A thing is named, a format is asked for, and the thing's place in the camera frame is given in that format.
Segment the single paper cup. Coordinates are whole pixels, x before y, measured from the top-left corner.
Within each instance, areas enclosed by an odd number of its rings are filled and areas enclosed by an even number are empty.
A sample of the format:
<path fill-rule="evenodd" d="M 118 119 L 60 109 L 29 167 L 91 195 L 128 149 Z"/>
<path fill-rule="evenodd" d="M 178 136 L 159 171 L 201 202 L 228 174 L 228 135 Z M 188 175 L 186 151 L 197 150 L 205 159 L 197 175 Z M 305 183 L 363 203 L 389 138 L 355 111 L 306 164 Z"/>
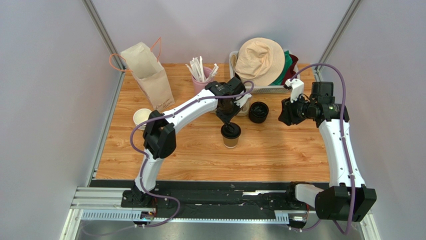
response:
<path fill-rule="evenodd" d="M 226 148 L 233 149 L 239 143 L 239 136 L 222 136 L 223 144 Z"/>

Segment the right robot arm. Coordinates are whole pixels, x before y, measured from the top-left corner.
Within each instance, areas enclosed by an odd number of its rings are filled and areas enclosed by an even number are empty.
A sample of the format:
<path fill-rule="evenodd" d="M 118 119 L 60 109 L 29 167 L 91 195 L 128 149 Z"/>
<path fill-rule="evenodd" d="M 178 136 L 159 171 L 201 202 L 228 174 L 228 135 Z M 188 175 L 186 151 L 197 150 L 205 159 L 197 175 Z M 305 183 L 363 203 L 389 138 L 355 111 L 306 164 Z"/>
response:
<path fill-rule="evenodd" d="M 350 140 L 348 111 L 335 102 L 332 82 L 314 82 L 309 97 L 300 79 L 287 80 L 290 97 L 282 100 L 278 118 L 287 126 L 313 120 L 322 136 L 330 171 L 329 187 L 320 189 L 305 182 L 292 182 L 289 195 L 294 202 L 315 209 L 321 220 L 360 222 L 377 200 L 375 189 L 366 187 Z"/>

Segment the black coffee cup lid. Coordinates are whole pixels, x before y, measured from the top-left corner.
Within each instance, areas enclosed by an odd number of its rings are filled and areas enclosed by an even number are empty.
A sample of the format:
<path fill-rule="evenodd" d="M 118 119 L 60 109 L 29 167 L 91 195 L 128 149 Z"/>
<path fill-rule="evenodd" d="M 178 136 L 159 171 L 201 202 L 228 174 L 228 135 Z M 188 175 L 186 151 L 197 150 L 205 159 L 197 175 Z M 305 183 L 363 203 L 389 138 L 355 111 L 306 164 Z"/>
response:
<path fill-rule="evenodd" d="M 220 133 L 226 139 L 237 139 L 241 135 L 241 127 L 233 122 L 225 123 L 221 129 Z"/>

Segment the white paper takeout bag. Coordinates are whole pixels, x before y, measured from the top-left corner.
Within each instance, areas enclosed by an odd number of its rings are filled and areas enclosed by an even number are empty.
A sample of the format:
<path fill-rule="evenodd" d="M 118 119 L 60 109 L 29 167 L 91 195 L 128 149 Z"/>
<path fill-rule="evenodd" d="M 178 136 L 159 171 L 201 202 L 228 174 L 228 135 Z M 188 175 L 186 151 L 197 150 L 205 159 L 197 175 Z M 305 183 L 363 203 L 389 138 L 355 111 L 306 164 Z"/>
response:
<path fill-rule="evenodd" d="M 151 47 L 139 42 L 120 54 L 111 54 L 108 59 L 113 69 L 131 73 L 152 108 L 159 112 L 175 103 L 166 70 L 159 61 L 161 52 L 162 38 L 159 37 Z M 126 69 L 119 69 L 113 65 L 113 57 L 124 61 Z"/>

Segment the cardboard cup carrier tray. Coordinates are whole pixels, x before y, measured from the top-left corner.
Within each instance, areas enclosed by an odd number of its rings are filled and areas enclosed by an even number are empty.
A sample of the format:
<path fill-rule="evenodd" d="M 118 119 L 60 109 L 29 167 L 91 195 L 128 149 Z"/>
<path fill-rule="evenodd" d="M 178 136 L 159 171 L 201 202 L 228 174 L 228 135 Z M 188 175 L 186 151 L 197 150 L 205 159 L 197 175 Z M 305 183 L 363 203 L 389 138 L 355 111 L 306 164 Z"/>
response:
<path fill-rule="evenodd" d="M 236 116 L 246 116 L 249 113 L 250 100 L 246 102 L 246 104 L 243 106 L 243 108 L 241 108 L 240 112 Z M 209 111 L 209 112 L 211 114 L 216 114 L 216 108 Z"/>

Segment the stack of paper cups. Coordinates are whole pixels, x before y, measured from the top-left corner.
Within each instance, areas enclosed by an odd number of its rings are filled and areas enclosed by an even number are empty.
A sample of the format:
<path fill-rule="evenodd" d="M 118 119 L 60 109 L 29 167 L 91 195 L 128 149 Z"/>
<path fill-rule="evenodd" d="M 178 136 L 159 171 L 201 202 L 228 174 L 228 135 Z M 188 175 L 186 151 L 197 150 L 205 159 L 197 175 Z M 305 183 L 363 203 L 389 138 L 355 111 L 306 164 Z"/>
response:
<path fill-rule="evenodd" d="M 133 114 L 133 118 L 132 118 L 135 126 L 138 126 L 139 124 L 147 121 L 149 119 L 151 112 L 152 111 L 148 108 L 141 108 L 141 109 L 137 110 Z"/>

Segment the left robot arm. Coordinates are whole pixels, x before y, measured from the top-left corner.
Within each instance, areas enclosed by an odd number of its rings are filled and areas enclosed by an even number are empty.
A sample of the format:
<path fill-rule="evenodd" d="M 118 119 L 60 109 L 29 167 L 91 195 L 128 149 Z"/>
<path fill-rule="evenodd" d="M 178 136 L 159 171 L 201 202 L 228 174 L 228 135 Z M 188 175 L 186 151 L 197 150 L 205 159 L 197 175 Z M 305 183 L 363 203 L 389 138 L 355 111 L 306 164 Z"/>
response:
<path fill-rule="evenodd" d="M 234 148 L 242 130 L 231 120 L 251 98 L 254 86 L 252 81 L 242 82 L 236 77 L 228 82 L 212 81 L 187 102 L 164 113 L 154 110 L 149 114 L 148 120 L 143 122 L 145 125 L 144 149 L 139 149 L 134 144 L 135 132 L 141 127 L 138 124 L 130 134 L 130 144 L 137 152 L 144 155 L 144 159 L 131 190 L 133 199 L 145 206 L 151 198 L 156 197 L 151 190 L 156 186 L 163 161 L 177 147 L 177 134 L 186 125 L 205 113 L 215 112 L 223 123 L 220 133 L 224 142 L 229 148 Z"/>

